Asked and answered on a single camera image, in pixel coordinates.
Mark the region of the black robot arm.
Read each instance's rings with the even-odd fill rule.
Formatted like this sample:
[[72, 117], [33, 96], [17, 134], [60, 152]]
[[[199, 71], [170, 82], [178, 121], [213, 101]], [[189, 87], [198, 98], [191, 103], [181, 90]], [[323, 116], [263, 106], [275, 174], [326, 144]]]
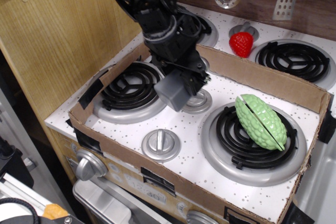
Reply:
[[137, 22], [154, 64], [165, 75], [182, 72], [181, 83], [195, 95], [208, 81], [205, 65], [196, 50], [203, 26], [195, 14], [177, 0], [115, 0]]

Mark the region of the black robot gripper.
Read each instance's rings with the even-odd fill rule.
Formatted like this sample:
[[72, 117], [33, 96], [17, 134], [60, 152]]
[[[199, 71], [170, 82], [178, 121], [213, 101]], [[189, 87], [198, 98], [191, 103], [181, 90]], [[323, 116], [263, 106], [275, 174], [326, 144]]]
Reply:
[[209, 78], [205, 63], [196, 50], [202, 30], [203, 24], [198, 16], [181, 14], [173, 17], [173, 27], [162, 37], [144, 34], [154, 64], [166, 76], [173, 70], [180, 70], [182, 84], [190, 95], [195, 95]]

